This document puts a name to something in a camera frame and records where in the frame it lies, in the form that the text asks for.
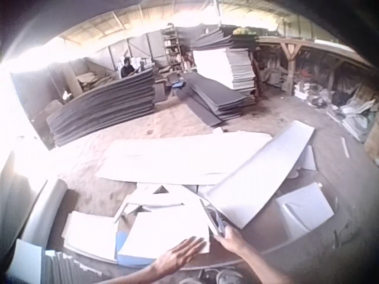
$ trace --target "left hand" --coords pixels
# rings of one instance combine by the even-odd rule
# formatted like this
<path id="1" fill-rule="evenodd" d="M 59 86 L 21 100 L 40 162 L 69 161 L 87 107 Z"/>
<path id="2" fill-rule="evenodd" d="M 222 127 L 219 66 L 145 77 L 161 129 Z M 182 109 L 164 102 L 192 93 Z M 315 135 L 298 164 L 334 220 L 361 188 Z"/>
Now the left hand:
<path id="1" fill-rule="evenodd" d="M 190 262 L 190 260 L 201 251 L 205 244 L 206 242 L 202 238 L 191 237 L 184 240 L 176 247 L 167 251 L 163 256 L 156 259 L 152 264 L 152 269 L 161 277 L 173 274 Z"/>

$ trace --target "forearm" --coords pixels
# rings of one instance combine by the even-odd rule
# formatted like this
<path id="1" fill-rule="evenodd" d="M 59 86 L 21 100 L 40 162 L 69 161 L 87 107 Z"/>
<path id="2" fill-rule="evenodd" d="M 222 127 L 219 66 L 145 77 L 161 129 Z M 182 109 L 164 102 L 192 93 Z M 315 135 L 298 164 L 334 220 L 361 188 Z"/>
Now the forearm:
<path id="1" fill-rule="evenodd" d="M 290 284 L 293 281 L 271 267 L 259 253 L 246 243 L 237 254 L 251 267 L 263 284 Z"/>
<path id="2" fill-rule="evenodd" d="M 159 275 L 156 269 L 154 269 L 153 266 L 150 265 L 132 274 L 114 278 L 114 279 L 101 282 L 101 283 L 102 284 L 145 284 L 145 283 L 150 284 L 161 278 L 163 278 L 163 276 Z"/>

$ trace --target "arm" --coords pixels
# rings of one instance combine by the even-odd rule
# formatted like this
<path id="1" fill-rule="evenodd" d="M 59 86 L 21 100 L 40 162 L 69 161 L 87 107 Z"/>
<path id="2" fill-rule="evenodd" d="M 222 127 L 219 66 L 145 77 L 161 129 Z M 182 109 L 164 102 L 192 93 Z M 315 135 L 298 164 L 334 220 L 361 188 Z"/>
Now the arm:
<path id="1" fill-rule="evenodd" d="M 182 266 L 190 262 L 190 260 L 199 253 L 204 245 L 205 242 L 201 238 L 189 238 L 167 251 L 150 266 L 130 275 L 118 277 L 102 283 L 148 284 L 155 282 L 167 275 L 173 274 Z"/>
<path id="2" fill-rule="evenodd" d="M 263 284 L 291 284 L 293 281 L 271 267 L 259 253 L 250 246 L 232 227 L 226 227 L 225 238 L 215 235 L 214 238 L 228 251 L 240 256 L 254 270 Z"/>

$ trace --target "stack of white sheets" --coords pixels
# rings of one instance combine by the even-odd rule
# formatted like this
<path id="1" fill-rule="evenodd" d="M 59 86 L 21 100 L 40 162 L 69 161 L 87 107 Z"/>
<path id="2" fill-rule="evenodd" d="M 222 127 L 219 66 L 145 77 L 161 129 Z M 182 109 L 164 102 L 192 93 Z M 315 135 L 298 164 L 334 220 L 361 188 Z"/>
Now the stack of white sheets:
<path id="1" fill-rule="evenodd" d="M 194 50 L 197 72 L 249 95 L 254 89 L 254 71 L 247 49 Z"/>

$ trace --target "stack of gray sheets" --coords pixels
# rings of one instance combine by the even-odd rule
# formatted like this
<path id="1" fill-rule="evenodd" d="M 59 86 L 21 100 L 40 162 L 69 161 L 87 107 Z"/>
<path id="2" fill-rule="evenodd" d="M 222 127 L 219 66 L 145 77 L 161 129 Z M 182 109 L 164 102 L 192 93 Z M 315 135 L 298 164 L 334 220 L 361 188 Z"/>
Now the stack of gray sheets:
<path id="1" fill-rule="evenodd" d="M 154 109 L 152 69 L 95 88 L 47 117 L 57 146 L 137 117 Z"/>
<path id="2" fill-rule="evenodd" d="M 220 82 L 198 73 L 182 74 L 185 86 L 174 89 L 174 94 L 209 126 L 241 116 L 242 107 L 254 104 L 254 100 Z"/>

